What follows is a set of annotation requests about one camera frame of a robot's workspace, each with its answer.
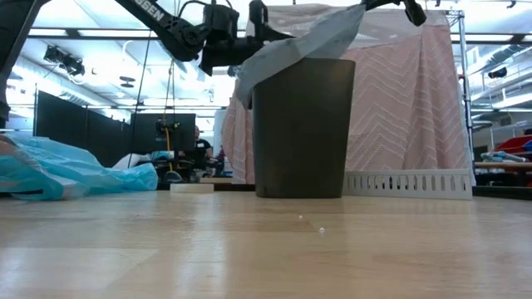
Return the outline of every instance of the blue tarp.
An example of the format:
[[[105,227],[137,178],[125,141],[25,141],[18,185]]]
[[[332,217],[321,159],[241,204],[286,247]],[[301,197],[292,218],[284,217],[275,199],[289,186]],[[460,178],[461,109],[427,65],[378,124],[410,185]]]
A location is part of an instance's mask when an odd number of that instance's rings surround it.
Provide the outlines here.
[[[157,188],[151,163],[108,169],[84,149],[44,137],[0,136],[0,192],[20,199],[75,197]],[[42,194],[17,194],[42,190]]]

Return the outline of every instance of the pink fabric curtain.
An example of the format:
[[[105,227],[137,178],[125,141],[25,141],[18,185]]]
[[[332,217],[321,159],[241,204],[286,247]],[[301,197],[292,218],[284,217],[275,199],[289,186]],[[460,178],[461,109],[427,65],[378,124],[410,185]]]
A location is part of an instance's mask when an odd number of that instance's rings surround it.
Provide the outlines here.
[[[449,34],[447,25],[424,26],[345,54],[357,63],[346,170],[467,168]],[[251,111],[231,99],[222,138],[236,184],[254,183],[252,134]]]

